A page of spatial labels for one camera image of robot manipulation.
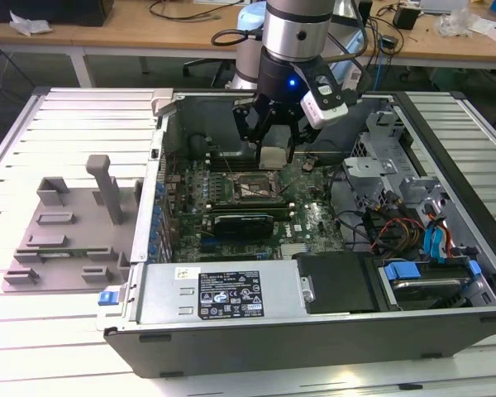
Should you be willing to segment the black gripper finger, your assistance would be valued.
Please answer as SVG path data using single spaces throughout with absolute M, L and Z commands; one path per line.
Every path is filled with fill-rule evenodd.
M 274 125 L 286 126 L 289 129 L 289 140 L 285 152 L 287 162 L 291 163 L 301 135 L 299 124 L 304 118 L 303 110 L 301 108 L 276 108 L 272 114 Z
M 247 121 L 252 111 L 257 115 L 257 120 L 253 127 Z M 232 114 L 240 139 L 250 144 L 255 144 L 255 161 L 259 164 L 262 142 L 272 126 L 272 102 L 267 97 L 239 99 L 234 102 Z

